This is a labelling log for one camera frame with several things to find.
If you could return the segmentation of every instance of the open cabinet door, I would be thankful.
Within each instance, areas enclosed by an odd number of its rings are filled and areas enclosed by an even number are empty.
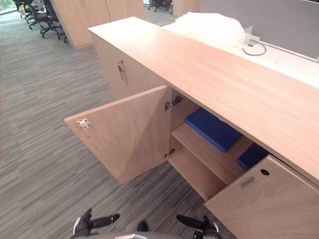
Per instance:
[[[238,239],[318,239],[319,191],[273,156],[205,206]]]
[[[164,105],[171,94],[170,87],[156,87],[65,122],[119,183],[125,183],[166,160],[170,110],[165,111]],[[82,128],[80,120],[87,120]]]

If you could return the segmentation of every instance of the black cable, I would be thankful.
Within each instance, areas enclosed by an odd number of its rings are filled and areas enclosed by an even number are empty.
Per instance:
[[[259,53],[259,54],[250,54],[250,53],[248,53],[247,51],[245,51],[245,49],[243,48],[243,51],[244,51],[247,55],[250,55],[250,56],[261,56],[261,55],[264,55],[264,54],[267,52],[267,48],[266,48],[266,46],[265,46],[263,43],[260,43],[259,41],[255,41],[255,40],[250,40],[250,41],[256,42],[258,45],[262,46],[265,51],[264,51],[263,53]]]

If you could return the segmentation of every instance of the gray partition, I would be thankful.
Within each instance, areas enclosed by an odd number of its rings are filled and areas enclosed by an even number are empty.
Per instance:
[[[319,3],[306,0],[202,0],[201,12],[233,17],[253,26],[262,41],[317,58]]]

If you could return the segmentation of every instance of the gray carpet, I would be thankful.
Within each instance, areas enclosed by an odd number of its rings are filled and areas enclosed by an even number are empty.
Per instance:
[[[146,17],[175,20],[164,10]],[[93,46],[75,50],[54,32],[42,39],[39,25],[29,30],[17,12],[0,24],[1,239],[68,239],[89,207],[94,218],[121,215],[100,232],[133,231],[146,220],[152,231],[190,239],[193,229],[176,214],[214,218],[169,163],[119,185],[63,122],[113,100]]]

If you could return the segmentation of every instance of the office chair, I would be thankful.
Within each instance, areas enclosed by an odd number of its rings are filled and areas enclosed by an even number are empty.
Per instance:
[[[27,19],[27,18],[31,15],[31,13],[30,13],[29,8],[25,7],[25,2],[23,2],[21,0],[13,0],[13,3],[15,4],[16,10],[18,12],[19,12],[20,6],[23,6],[23,8],[24,8],[25,14],[20,13],[20,18],[22,18],[22,16],[24,15],[24,20],[26,20],[26,21],[30,20],[30,18],[29,19]]]
[[[44,28],[44,26],[41,25],[41,22],[47,21],[46,13],[39,13],[40,9],[37,9],[37,6],[32,6],[30,3],[27,5],[30,9],[32,19],[34,20],[34,22],[29,25],[29,28],[32,29],[32,26],[37,23],[40,24],[41,28]]]
[[[65,33],[62,32],[62,33],[59,33],[57,28],[61,28],[62,29],[62,26],[61,24],[59,24],[58,26],[53,26],[53,22],[58,22],[59,23],[59,19],[54,11],[54,8],[52,6],[52,3],[50,0],[43,0],[44,2],[44,7],[46,9],[46,15],[47,15],[47,21],[46,21],[46,24],[48,25],[48,27],[42,29],[40,31],[40,34],[42,36],[42,38],[44,38],[44,35],[45,33],[47,33],[48,31],[55,31],[57,36],[58,36],[58,39],[60,40],[61,39],[61,35],[64,35]]]
[[[149,5],[149,10],[151,10],[151,7],[153,7],[153,6],[155,7],[154,12],[156,12],[157,9],[160,8],[161,6],[165,7],[166,11],[168,11],[168,8],[172,2],[171,0],[154,0],[154,1],[155,1],[154,4]]]

